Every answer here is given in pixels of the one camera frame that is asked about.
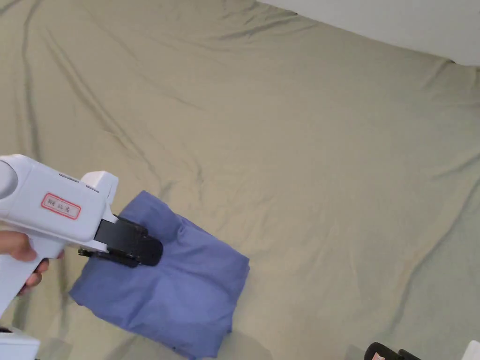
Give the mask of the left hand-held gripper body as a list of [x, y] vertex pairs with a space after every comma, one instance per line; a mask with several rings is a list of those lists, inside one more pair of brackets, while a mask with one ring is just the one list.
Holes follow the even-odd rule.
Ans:
[[104, 171], [77, 180], [24, 155], [0, 158], [0, 220], [8, 229], [26, 234], [36, 252], [28, 262], [1, 255], [1, 312], [38, 265], [56, 258], [64, 247], [108, 251], [95, 236], [102, 220], [117, 221], [111, 204], [118, 183], [116, 176]]

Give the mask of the person's left hand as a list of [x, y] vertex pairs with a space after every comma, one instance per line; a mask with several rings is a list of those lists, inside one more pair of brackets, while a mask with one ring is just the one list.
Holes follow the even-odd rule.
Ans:
[[[10, 255], [14, 259], [23, 262], [33, 261], [37, 257], [37, 253], [31, 246], [28, 236], [14, 231], [0, 232], [0, 253], [2, 255]], [[27, 293], [29, 289], [37, 286], [42, 281], [43, 274], [47, 271], [48, 267], [49, 260], [42, 260], [35, 271], [27, 278], [18, 295], [22, 296]]]

